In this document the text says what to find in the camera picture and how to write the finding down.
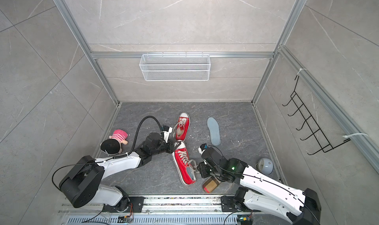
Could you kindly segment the red canvas sneaker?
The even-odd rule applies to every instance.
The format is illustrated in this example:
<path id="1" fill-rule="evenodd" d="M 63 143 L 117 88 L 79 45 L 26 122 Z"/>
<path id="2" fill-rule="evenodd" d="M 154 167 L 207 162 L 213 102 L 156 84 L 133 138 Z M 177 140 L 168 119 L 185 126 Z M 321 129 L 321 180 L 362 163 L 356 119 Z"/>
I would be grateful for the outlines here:
<path id="1" fill-rule="evenodd" d="M 193 160 L 189 159 L 187 147 L 183 141 L 177 141 L 172 157 L 177 168 L 180 181 L 184 185 L 191 185 L 196 182 Z"/>
<path id="2" fill-rule="evenodd" d="M 180 113 L 177 124 L 173 127 L 172 140 L 184 141 L 190 126 L 190 117 L 187 112 Z"/>

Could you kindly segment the light blue shoe insole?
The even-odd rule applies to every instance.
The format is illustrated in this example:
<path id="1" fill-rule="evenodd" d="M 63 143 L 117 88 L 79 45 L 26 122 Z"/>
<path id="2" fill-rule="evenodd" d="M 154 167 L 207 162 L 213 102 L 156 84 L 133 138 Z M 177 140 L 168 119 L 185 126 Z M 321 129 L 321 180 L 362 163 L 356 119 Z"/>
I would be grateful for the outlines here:
<path id="1" fill-rule="evenodd" d="M 220 145 L 221 144 L 220 129 L 219 129 L 219 124 L 216 121 L 216 119 L 213 117 L 209 117 L 207 120 L 207 126 L 209 129 L 212 145 L 214 146 Z"/>

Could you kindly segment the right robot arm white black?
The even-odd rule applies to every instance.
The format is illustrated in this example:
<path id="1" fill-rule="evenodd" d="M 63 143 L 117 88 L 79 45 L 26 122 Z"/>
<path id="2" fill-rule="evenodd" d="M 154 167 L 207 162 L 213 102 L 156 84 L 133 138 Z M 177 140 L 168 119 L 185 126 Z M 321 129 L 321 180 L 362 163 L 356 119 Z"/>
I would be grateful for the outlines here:
<path id="1" fill-rule="evenodd" d="M 239 159 L 226 159 L 207 144 L 200 145 L 198 151 L 203 178 L 214 176 L 218 181 L 239 185 L 232 207 L 266 212 L 293 225 L 320 224 L 321 203 L 314 190 L 284 185 Z"/>

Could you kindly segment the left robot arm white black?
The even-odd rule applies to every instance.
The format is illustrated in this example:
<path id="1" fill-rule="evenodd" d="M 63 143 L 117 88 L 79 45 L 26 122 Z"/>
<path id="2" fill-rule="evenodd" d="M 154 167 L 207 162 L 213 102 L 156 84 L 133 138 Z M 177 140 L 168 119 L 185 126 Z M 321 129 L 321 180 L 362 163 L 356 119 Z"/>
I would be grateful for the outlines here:
<path id="1" fill-rule="evenodd" d="M 173 153 L 175 141 L 166 133 L 151 133 L 130 154 L 110 158 L 82 157 L 61 180 L 58 189 L 75 208 L 104 204 L 118 212 L 130 206 L 129 195 L 119 186 L 106 186 L 102 180 L 121 171 L 142 167 L 160 153 Z"/>

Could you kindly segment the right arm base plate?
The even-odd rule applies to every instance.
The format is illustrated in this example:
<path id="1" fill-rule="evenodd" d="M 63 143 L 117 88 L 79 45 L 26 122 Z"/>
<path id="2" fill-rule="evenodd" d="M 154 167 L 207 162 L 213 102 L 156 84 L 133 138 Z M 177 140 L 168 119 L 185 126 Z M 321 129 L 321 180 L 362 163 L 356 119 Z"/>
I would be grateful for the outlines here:
<path id="1" fill-rule="evenodd" d="M 220 199 L 223 212 L 259 212 L 259 210 L 248 208 L 242 197 L 224 195 Z"/>

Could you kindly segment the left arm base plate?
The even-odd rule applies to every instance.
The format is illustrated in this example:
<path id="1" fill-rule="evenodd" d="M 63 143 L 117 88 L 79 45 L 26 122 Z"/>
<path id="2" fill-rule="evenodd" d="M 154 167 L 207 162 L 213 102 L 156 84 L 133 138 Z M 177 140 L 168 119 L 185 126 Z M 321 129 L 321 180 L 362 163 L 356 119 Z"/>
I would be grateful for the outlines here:
<path id="1" fill-rule="evenodd" d="M 145 198 L 142 196 L 132 196 L 128 198 L 122 198 L 121 201 L 115 205 L 105 205 L 103 207 L 103 212 L 110 212 L 110 213 L 141 213 L 142 207 L 144 205 Z"/>

